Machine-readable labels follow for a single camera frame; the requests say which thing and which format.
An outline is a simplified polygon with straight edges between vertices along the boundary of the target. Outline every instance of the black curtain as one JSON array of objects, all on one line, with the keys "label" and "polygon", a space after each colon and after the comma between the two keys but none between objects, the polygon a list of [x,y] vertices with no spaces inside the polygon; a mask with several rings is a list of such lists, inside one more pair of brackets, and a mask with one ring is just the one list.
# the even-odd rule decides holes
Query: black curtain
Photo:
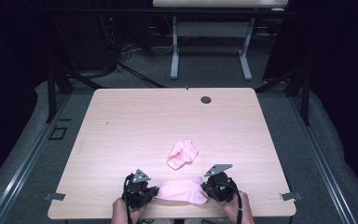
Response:
[{"label": "black curtain", "polygon": [[[289,10],[302,9],[337,14],[283,21],[264,78],[281,77],[301,66],[311,50],[310,88],[321,99],[338,131],[345,161],[358,176],[358,1],[289,2]],[[312,45],[317,38],[322,41]]]},{"label": "black curtain", "polygon": [[28,17],[20,2],[0,0],[0,167],[32,116],[34,88],[47,80],[51,57],[71,67],[54,24]]}]

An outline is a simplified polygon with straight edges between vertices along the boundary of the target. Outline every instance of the table top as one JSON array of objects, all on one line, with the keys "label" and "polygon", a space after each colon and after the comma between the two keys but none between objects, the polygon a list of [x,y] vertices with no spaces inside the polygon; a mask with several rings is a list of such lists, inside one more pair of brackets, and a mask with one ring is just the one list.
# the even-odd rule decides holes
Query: table top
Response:
[{"label": "table top", "polygon": [[[211,102],[200,98],[208,96]],[[190,139],[199,151],[191,164],[173,170],[168,156]],[[111,218],[124,179],[136,169],[151,176],[149,187],[202,176],[214,164],[232,164],[226,174],[249,194],[255,217],[296,212],[260,105],[252,89],[97,90],[79,130],[57,193],[52,219]],[[144,218],[224,217],[217,203],[153,199]]]},{"label": "table top", "polygon": [[286,7],[288,0],[153,0],[154,7]]}]

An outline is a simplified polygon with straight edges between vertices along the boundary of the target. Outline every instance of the metal bracket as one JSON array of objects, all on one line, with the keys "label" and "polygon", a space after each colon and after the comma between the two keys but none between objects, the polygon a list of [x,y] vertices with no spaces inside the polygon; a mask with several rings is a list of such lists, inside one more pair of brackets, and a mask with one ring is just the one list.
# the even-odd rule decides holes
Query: metal bracket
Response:
[{"label": "metal bracket", "polygon": [[142,172],[140,169],[137,169],[135,172],[135,176],[133,177],[132,183],[142,183],[150,179],[150,176]]},{"label": "metal bracket", "polygon": [[213,176],[222,173],[223,171],[231,168],[231,164],[216,164],[204,176]]},{"label": "metal bracket", "polygon": [[44,200],[47,201],[53,201],[53,200],[58,200],[58,201],[62,201],[65,198],[64,194],[60,194],[60,193],[46,193],[45,197],[43,197]]},{"label": "metal bracket", "polygon": [[283,199],[284,201],[297,201],[300,199],[303,199],[303,196],[301,195],[301,193],[298,192],[289,192],[289,193],[285,193],[285,194],[281,194],[281,199]]}]

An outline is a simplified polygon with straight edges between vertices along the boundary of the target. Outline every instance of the gray carpet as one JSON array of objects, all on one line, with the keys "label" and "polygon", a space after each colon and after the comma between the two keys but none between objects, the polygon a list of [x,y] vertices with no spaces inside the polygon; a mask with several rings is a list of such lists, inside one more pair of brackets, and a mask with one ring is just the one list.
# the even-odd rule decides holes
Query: gray carpet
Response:
[{"label": "gray carpet", "polygon": [[[135,50],[124,64],[168,87],[250,87],[262,85],[261,78],[273,45],[270,39],[255,37],[251,42],[248,62],[254,79],[245,81],[237,50],[241,40],[233,38],[196,38],[186,40],[180,48],[179,78],[170,79],[172,54]],[[149,88],[139,78],[118,70],[106,77],[93,79],[107,88]],[[27,177],[14,203],[4,218],[5,223],[63,223],[48,218],[49,201],[43,200],[47,192],[55,192],[66,160],[75,142],[82,119],[87,111],[92,90],[72,80],[76,90],[57,117],[57,127],[67,128],[62,140],[48,140],[42,145],[41,154]],[[272,140],[277,149],[292,191],[300,192],[304,199],[296,202],[297,212],[293,223],[341,223],[337,209],[315,165],[310,142],[303,132],[292,99],[282,94],[284,84],[268,93],[258,94]],[[48,117],[47,85],[37,89],[38,105],[33,117],[13,148],[0,171],[0,198],[11,177],[32,150],[46,127]],[[310,123],[315,137],[341,186],[342,192],[358,223],[358,180],[345,164],[342,145],[315,95],[310,97]],[[285,217],[256,217],[256,223],[289,223]],[[71,220],[70,223],[109,223],[109,220]]]}]

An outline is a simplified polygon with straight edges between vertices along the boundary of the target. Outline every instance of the pink cloth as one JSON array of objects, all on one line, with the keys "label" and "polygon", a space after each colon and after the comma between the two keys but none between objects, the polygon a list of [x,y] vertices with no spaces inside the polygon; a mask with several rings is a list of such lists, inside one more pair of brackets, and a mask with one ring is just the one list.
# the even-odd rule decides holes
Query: pink cloth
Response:
[{"label": "pink cloth", "polygon": [[200,176],[187,180],[167,181],[159,186],[155,198],[196,204],[206,203],[208,195],[203,191],[201,184]]},{"label": "pink cloth", "polygon": [[177,142],[168,156],[168,165],[174,170],[181,168],[186,162],[196,159],[199,152],[191,144],[191,140]]}]

